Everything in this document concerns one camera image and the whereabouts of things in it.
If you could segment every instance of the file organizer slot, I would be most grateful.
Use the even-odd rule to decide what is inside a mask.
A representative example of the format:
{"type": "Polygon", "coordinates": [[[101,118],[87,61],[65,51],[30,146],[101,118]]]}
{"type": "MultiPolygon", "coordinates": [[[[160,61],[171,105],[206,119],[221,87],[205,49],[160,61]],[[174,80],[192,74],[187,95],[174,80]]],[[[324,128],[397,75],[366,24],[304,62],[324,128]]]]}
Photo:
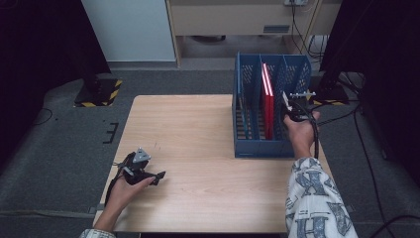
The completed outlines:
{"type": "Polygon", "coordinates": [[[281,121],[281,94],[306,92],[311,77],[307,56],[238,54],[232,100],[236,158],[290,158],[293,149],[281,121]],[[268,66],[274,94],[272,140],[266,140],[262,114],[262,64],[268,66]]]}

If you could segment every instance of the wooden table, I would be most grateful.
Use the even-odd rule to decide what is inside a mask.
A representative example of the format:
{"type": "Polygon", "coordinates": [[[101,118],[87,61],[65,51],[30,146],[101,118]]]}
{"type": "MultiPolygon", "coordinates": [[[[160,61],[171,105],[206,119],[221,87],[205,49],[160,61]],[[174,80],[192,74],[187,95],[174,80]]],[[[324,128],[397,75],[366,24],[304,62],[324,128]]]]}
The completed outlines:
{"type": "MultiPolygon", "coordinates": [[[[142,147],[147,172],[166,171],[123,211],[115,231],[285,232],[292,159],[236,159],[232,95],[135,98],[115,162],[142,147]]],[[[320,161],[330,173],[320,150],[320,161]]],[[[111,169],[101,203],[105,201],[111,169]]]]}

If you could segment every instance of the red book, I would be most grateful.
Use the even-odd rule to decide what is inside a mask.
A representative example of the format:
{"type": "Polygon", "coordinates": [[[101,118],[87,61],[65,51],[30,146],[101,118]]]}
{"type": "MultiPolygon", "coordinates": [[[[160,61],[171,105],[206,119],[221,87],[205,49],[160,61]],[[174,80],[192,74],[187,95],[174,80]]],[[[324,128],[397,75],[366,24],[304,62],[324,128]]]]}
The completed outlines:
{"type": "Polygon", "coordinates": [[[262,85],[264,134],[267,140],[271,140],[274,121],[274,96],[272,93],[271,76],[266,63],[262,64],[262,85]]]}

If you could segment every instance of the gray carpet floor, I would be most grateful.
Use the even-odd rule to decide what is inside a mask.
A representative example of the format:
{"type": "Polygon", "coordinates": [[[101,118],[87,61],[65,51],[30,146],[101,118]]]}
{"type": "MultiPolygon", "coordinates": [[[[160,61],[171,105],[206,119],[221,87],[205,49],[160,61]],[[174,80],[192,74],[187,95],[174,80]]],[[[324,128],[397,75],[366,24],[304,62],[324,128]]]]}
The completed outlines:
{"type": "MultiPolygon", "coordinates": [[[[40,112],[36,125],[28,132],[0,178],[1,211],[53,210],[89,215],[88,210],[96,207],[102,195],[135,96],[231,94],[234,78],[232,70],[130,70],[113,73],[122,78],[123,84],[112,106],[73,107],[73,100],[82,86],[81,80],[48,93],[45,109],[40,112]],[[112,143],[107,144],[110,140],[107,132],[113,130],[115,124],[118,124],[116,135],[112,143]]],[[[321,107],[321,121],[342,116],[356,105],[353,102],[321,107]]],[[[357,113],[357,120],[385,219],[403,214],[420,216],[420,188],[398,162],[382,158],[367,119],[357,113]]],[[[343,200],[352,211],[350,215],[360,237],[369,237],[383,221],[353,116],[322,126],[320,141],[343,200]]],[[[0,237],[77,237],[85,228],[91,227],[92,221],[92,217],[2,215],[0,237]]],[[[418,237],[420,221],[402,219],[389,228],[395,237],[418,237]]],[[[138,234],[119,234],[118,237],[138,237],[138,234]]],[[[142,237],[182,236],[142,234],[142,237]]],[[[391,235],[384,230],[377,237],[391,235]]]]}

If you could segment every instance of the sleeve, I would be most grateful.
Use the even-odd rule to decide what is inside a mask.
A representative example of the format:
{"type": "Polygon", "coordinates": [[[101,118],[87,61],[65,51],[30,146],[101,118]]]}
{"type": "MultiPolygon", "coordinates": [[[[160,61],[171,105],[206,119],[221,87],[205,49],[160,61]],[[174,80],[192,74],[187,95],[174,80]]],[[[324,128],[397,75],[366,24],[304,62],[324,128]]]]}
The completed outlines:
{"type": "Polygon", "coordinates": [[[315,158],[293,164],[287,193],[289,237],[358,237],[339,191],[315,158]]]}
{"type": "Polygon", "coordinates": [[[102,230],[96,230],[96,229],[86,229],[84,230],[79,238],[116,238],[114,234],[102,231],[102,230]]]}

